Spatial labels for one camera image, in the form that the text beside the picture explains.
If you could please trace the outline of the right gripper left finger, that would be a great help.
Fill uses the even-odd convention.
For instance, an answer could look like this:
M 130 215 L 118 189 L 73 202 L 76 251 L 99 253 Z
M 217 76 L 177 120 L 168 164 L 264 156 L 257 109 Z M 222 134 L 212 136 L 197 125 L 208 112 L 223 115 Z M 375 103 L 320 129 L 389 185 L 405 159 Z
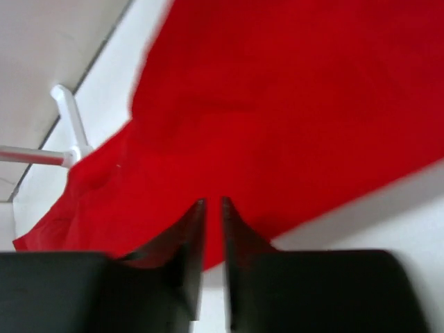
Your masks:
M 206 202 L 113 259 L 1 254 L 2 332 L 188 332 L 198 317 Z

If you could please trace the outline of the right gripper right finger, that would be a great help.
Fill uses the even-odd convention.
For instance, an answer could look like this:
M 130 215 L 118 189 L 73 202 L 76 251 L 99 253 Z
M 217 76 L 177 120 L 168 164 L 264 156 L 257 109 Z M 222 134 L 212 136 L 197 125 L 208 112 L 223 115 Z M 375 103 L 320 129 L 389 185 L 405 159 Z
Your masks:
M 231 332 L 429 332 L 400 261 L 385 250 L 273 247 L 221 201 Z

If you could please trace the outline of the red trousers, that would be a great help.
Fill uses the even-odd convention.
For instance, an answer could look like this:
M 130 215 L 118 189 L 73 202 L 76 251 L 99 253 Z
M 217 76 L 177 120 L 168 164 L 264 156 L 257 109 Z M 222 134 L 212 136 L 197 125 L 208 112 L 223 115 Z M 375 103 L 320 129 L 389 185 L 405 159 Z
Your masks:
M 443 156 L 442 1 L 175 1 L 131 120 L 18 251 L 123 256 L 221 198 L 272 239 Z

